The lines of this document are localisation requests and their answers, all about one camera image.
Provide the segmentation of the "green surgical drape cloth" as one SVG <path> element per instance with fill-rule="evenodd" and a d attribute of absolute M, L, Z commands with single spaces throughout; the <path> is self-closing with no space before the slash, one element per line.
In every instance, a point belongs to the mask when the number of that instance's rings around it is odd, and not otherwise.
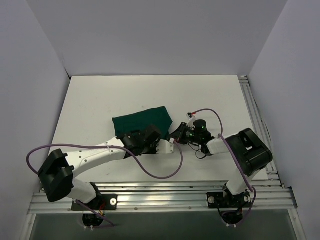
<path fill-rule="evenodd" d="M 129 115 L 113 117 L 115 135 L 142 131 L 149 125 L 155 125 L 161 131 L 161 139 L 165 139 L 173 123 L 165 106 L 150 108 Z"/>

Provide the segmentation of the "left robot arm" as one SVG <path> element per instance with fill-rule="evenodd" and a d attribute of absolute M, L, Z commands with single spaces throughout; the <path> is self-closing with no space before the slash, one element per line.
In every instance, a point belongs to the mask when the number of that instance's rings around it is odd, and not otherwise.
<path fill-rule="evenodd" d="M 142 131 L 124 133 L 97 146 L 79 146 L 77 151 L 66 153 L 61 149 L 52 151 L 38 171 L 48 201 L 70 198 L 82 202 L 90 210 L 97 209 L 101 203 L 98 188 L 77 177 L 112 161 L 155 154 L 161 136 L 161 131 L 151 124 Z"/>

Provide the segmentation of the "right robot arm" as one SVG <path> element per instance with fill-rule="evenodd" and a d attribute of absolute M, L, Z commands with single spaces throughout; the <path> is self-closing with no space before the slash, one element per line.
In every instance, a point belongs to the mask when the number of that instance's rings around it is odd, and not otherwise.
<path fill-rule="evenodd" d="M 230 207 L 240 201 L 240 194 L 246 190 L 253 190 L 251 186 L 253 178 L 273 161 L 271 150 L 251 128 L 228 137 L 223 137 L 221 134 L 214 137 L 207 129 L 206 121 L 198 119 L 192 126 L 185 122 L 181 123 L 169 137 L 182 145 L 199 146 L 206 157 L 224 153 L 231 155 L 236 170 L 224 185 L 222 193 L 223 203 Z"/>

